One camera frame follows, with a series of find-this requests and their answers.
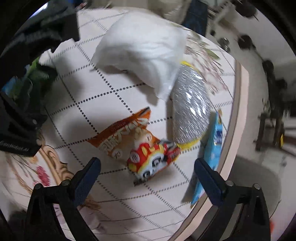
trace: plastic wrap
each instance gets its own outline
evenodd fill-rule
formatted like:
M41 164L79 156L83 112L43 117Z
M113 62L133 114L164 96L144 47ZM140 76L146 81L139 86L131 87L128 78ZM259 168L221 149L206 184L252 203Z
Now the plastic wrap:
M172 99L173 140L187 149L202 137L210 118L210 100L203 78L187 63L179 69Z
M128 70L167 100L186 45L181 28L154 14L129 12L112 25L91 62Z

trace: screw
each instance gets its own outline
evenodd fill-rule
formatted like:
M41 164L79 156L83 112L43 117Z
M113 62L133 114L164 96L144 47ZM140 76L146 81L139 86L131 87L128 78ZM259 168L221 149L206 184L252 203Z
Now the screw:
M62 186L64 187L68 186L69 184L70 184L70 181L68 179L62 181Z
M253 185L253 187L256 188L257 190L260 190L260 189L261 189L261 187L260 187L260 185L259 185L258 183L255 183L255 184Z
M230 48L228 46L224 46L224 48L222 48L226 53L230 53Z
M229 40L227 38L220 38L218 40L218 43L221 44L221 45L228 46L229 45Z
M37 183L35 185L34 189L40 189L41 187L43 187L42 184L41 183Z
M234 182L231 180L227 180L225 183L227 186L230 186L230 187L232 187L234 185Z

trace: pink flower print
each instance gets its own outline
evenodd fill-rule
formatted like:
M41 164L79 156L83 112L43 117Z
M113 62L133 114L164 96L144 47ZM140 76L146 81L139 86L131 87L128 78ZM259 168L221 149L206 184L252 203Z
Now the pink flower print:
M46 174L44 168L42 166L38 166L36 168L38 178L41 181L41 184L45 187L48 187L50 185L49 176Z

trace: white tablecloth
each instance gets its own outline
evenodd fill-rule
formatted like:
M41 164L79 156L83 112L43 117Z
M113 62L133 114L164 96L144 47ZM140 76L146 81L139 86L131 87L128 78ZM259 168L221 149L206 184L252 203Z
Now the white tablecloth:
M64 178L61 170L76 173L93 156L101 160L101 174L91 190L93 200L101 207L97 215L106 229L103 234L94 230L99 240L166 241L191 211L191 197L187 198L186 192L192 188L189 182L193 164L202 155L203 145L199 142L183 151L162 173L134 187L134 177L125 166L86 142L110 124L146 106L152 110L147 129L160 139L172 139L171 100L157 99L153 89L132 74L95 70L89 62L106 31L124 14L125 11L113 9L80 11L81 40L76 43L68 40L54 53L47 51L41 56L41 63L55 66L59 77L48 95L49 118L42 127L50 151L45 151L46 157L39 154L38 158L45 160L40 165L48 173L50 185ZM195 65L205 77L213 108L222 110L225 136L232 112L235 60L206 38L187 32L184 60ZM56 159L62 162L61 167L57 167L60 162ZM35 168L34 174L41 180L43 177L36 171L39 164L31 159L28 165L34 165L31 169ZM1 176L6 189L24 208L34 186L33 181L26 181L28 178L14 159ZM73 239L68 228L63 229Z

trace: green object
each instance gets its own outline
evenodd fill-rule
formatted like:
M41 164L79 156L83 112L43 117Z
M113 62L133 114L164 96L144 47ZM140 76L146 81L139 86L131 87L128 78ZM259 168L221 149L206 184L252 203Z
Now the green object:
M14 77L5 93L17 106L29 114L38 114L46 93L57 77L55 68L39 64L39 58L27 66L23 78Z
M207 52L207 54L210 56L210 57L212 57L213 59L217 59L217 60L219 60L220 58L219 58L219 56L218 55L216 55L213 51L211 51L211 50L209 50L209 49L207 49L207 48L203 48L206 52Z

